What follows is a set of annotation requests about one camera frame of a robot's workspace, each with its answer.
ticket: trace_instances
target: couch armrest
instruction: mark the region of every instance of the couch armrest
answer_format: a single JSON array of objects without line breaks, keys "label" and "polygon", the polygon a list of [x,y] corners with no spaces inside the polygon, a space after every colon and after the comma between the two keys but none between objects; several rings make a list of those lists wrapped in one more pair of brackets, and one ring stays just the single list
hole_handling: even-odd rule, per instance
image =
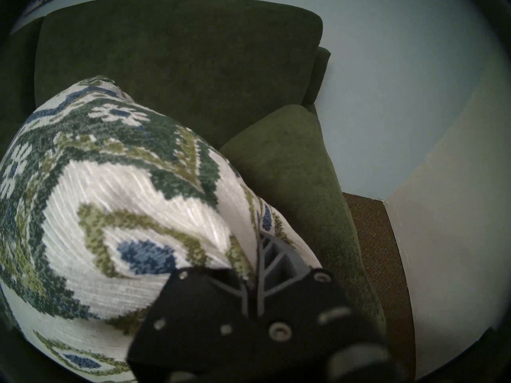
[{"label": "couch armrest", "polygon": [[385,332],[385,316],[362,264],[351,212],[325,149],[316,115],[285,106],[220,152],[246,184],[278,209],[339,281],[348,299]]}]

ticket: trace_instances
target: green velvet upholstery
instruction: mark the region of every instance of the green velvet upholstery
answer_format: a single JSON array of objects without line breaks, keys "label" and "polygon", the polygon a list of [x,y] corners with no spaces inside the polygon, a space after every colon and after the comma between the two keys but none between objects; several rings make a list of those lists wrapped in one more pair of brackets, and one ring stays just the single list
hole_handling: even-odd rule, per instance
[{"label": "green velvet upholstery", "polygon": [[35,110],[35,54],[43,19],[18,30],[0,49],[0,159]]},{"label": "green velvet upholstery", "polygon": [[318,15],[262,1],[75,5],[43,23],[36,105],[102,74],[220,148],[267,114],[302,102],[321,33]]},{"label": "green velvet upholstery", "polygon": [[327,72],[328,59],[330,58],[330,52],[324,47],[319,47],[316,50],[316,58],[314,59],[314,65],[312,66],[312,74],[309,80],[309,86],[304,96],[304,100],[301,102],[303,106],[314,104],[318,97],[319,89],[323,83],[323,78]]},{"label": "green velvet upholstery", "polygon": [[354,306],[385,332],[385,316],[365,274],[318,117],[288,105],[235,136],[220,152],[255,193],[286,217]]}]

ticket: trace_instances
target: throw pillow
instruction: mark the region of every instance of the throw pillow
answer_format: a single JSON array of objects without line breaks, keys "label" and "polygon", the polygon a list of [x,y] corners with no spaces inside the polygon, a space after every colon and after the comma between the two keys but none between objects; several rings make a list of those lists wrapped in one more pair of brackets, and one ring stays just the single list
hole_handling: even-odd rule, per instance
[{"label": "throw pillow", "polygon": [[30,115],[0,176],[8,318],[91,381],[135,381],[128,347],[176,269],[233,268],[253,282],[259,230],[320,267],[220,153],[104,77],[78,82]]}]

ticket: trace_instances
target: hole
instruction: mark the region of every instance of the hole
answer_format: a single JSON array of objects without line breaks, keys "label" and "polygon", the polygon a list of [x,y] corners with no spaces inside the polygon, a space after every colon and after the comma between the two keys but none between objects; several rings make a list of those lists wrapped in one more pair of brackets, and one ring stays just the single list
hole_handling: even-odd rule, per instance
[{"label": "hole", "polygon": [[323,272],[318,272],[314,275],[314,280],[321,282],[321,283],[330,283],[332,279],[330,278],[330,276],[328,274],[323,273]]},{"label": "hole", "polygon": [[264,290],[269,291],[296,276],[293,263],[287,255],[284,255],[277,265],[268,272],[264,281]]},{"label": "hole", "polygon": [[264,255],[264,268],[268,269],[268,266],[277,258],[278,250],[275,244],[271,245],[271,248]]},{"label": "hole", "polygon": [[269,238],[263,239],[263,249],[265,249],[268,246],[268,243],[270,242]]},{"label": "hole", "polygon": [[273,323],[270,325],[268,334],[270,335],[270,338],[276,342],[287,342],[293,335],[291,327],[282,322]]}]

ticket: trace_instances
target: light blue wall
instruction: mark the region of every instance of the light blue wall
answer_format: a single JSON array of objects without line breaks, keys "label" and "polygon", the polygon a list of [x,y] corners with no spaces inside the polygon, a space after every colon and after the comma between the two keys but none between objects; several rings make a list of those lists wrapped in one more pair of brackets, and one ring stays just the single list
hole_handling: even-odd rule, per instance
[{"label": "light blue wall", "polygon": [[[32,19],[91,0],[54,0]],[[453,124],[495,43],[469,0],[263,0],[323,19],[317,100],[343,191],[390,195]]]}]

